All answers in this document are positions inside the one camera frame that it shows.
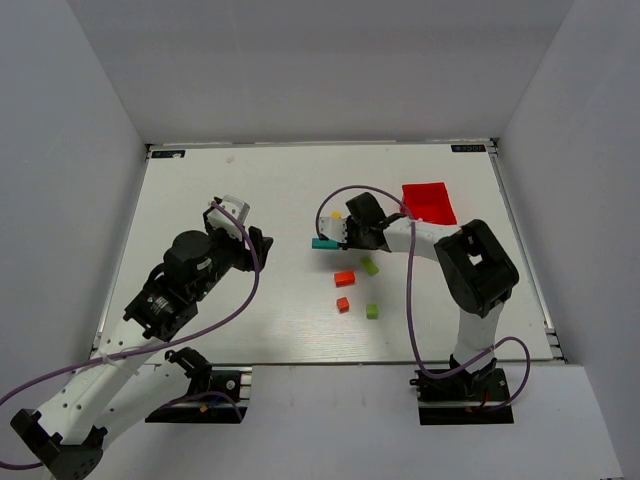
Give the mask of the teal long wood block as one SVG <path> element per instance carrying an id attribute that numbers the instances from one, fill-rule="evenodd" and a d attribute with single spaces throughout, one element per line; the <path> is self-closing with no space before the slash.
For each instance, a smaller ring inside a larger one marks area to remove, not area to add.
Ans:
<path id="1" fill-rule="evenodd" d="M 340 245 L 334 240 L 313 238 L 311 240 L 311 248 L 315 250 L 339 250 Z"/>

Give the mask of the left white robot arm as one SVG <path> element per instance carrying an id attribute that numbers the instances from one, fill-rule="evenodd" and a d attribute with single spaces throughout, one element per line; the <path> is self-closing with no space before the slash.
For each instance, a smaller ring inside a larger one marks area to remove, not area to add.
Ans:
<path id="1" fill-rule="evenodd" d="M 198 312 L 197 304 L 232 268 L 260 273 L 273 244 L 245 227 L 238 209 L 215 205 L 205 229 L 179 234 L 123 320 L 94 357 L 72 368 L 72 378 L 36 410 L 20 410 L 11 426 L 56 479 L 83 479 L 102 456 L 107 434 L 98 415 L 153 353 Z"/>

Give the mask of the red plastic bin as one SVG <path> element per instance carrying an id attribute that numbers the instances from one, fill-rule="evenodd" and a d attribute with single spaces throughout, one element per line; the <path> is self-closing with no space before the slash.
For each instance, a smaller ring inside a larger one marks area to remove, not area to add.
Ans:
<path id="1" fill-rule="evenodd" d="M 444 182 L 405 184 L 402 186 L 403 211 L 424 222 L 451 226 L 457 223 Z"/>

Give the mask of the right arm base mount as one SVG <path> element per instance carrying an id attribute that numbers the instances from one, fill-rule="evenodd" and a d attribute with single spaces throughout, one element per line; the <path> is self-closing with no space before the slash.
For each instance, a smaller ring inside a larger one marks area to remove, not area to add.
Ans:
<path id="1" fill-rule="evenodd" d="M 416 370 L 409 385 L 416 390 L 422 426 L 507 425 L 514 423 L 512 408 L 498 406 L 510 398 L 504 370 L 494 369 L 471 389 L 462 375 L 441 380 Z"/>

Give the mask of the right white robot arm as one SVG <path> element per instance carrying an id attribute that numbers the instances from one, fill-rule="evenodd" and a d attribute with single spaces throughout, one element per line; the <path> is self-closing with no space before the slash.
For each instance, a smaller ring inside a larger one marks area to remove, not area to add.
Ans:
<path id="1" fill-rule="evenodd" d="M 406 253 L 406 316 L 409 341 L 419 367 L 417 385 L 446 399 L 471 399 L 495 371 L 496 332 L 519 273 L 490 227 L 482 220 L 461 226 L 424 223 L 407 212 L 386 215 L 378 200 L 362 193 L 346 202 L 349 216 L 335 240 L 343 249 Z M 414 259 L 436 262 L 459 308 L 458 334 L 449 368 L 436 372 L 423 363 L 413 315 Z"/>

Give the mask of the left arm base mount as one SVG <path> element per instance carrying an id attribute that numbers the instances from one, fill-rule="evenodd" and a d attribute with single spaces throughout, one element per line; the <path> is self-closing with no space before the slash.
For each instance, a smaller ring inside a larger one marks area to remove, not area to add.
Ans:
<path id="1" fill-rule="evenodd" d="M 164 359 L 187 381 L 184 394 L 154 410 L 147 424 L 240 424 L 247 413 L 251 367 L 217 366 L 191 347 L 169 350 Z"/>

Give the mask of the red rectangular wood block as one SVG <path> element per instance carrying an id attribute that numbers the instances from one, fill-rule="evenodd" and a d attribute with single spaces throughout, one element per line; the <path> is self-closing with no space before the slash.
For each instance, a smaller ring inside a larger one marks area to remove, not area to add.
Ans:
<path id="1" fill-rule="evenodd" d="M 354 271 L 341 271 L 334 274 L 334 283 L 337 288 L 353 285 L 356 282 Z"/>

